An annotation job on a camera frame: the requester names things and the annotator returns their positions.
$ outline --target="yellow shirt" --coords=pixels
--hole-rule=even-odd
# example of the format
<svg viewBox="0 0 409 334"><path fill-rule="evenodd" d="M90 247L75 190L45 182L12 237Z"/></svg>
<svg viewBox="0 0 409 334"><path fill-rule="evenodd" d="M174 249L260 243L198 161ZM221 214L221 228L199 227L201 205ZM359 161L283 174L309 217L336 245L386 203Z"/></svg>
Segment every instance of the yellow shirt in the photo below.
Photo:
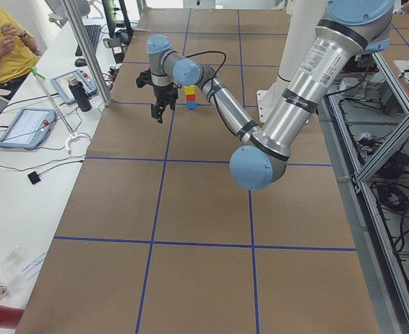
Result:
<svg viewBox="0 0 409 334"><path fill-rule="evenodd" d="M0 39L3 37L1 27L5 23L20 26L13 17L0 8ZM17 36L15 48L0 60L0 84L29 73L29 67L36 65L37 62L38 56Z"/></svg>

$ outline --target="robotic arm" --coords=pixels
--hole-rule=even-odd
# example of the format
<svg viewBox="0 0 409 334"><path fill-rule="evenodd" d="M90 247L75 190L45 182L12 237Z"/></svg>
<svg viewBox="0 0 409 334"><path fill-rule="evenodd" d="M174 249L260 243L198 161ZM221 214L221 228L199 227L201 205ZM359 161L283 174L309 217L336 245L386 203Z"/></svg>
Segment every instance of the robotic arm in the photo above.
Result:
<svg viewBox="0 0 409 334"><path fill-rule="evenodd" d="M157 103L152 116L160 122L168 104L175 108L173 79L185 86L195 84L244 144L231 157L233 178L245 189L262 189L283 175L292 141L348 59L388 46L393 7L394 0L329 0L314 44L262 128L211 67L173 51L166 36L147 41L150 69L141 73L137 86L153 86Z"/></svg>

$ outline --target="mouse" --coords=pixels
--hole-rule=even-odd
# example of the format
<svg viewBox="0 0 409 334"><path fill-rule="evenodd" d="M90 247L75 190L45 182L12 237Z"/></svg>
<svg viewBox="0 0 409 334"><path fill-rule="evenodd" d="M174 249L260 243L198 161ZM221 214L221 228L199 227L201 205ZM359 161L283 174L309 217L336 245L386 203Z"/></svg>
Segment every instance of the mouse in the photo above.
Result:
<svg viewBox="0 0 409 334"><path fill-rule="evenodd" d="M87 62L84 58L78 58L77 60L74 61L74 65L76 67L86 66Z"/></svg>

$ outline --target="black plug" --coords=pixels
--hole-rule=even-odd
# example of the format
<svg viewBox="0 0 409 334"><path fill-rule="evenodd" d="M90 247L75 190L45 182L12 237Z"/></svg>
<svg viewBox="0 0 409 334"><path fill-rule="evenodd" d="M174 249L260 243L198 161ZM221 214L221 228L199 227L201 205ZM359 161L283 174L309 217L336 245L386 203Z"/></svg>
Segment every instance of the black plug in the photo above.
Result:
<svg viewBox="0 0 409 334"><path fill-rule="evenodd" d="M31 172L27 176L29 177L31 184L37 184L38 182L40 182L39 174L37 174L35 171Z"/></svg>

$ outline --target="blue joint cap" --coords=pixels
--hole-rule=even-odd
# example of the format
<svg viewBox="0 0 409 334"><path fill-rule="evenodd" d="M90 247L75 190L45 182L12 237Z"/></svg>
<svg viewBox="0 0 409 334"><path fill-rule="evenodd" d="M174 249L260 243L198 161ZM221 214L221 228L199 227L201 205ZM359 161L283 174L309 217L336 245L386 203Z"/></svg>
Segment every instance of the blue joint cap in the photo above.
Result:
<svg viewBox="0 0 409 334"><path fill-rule="evenodd" d="M173 76L183 86L195 85L202 76L202 69L191 59L178 61L173 69Z"/></svg>
<svg viewBox="0 0 409 334"><path fill-rule="evenodd" d="M247 190L259 190L273 179L273 166L265 153L254 146L242 146L232 154L232 177Z"/></svg>
<svg viewBox="0 0 409 334"><path fill-rule="evenodd" d="M164 35L155 35L146 42L147 54L160 54L170 49L170 40Z"/></svg>
<svg viewBox="0 0 409 334"><path fill-rule="evenodd" d="M394 0L328 0L327 11L338 23L362 26L377 19L394 7Z"/></svg>
<svg viewBox="0 0 409 334"><path fill-rule="evenodd" d="M364 52L362 54L372 54L374 52L381 52L385 50L390 45L390 39L387 38L386 40L379 40L377 42L371 42L367 45Z"/></svg>

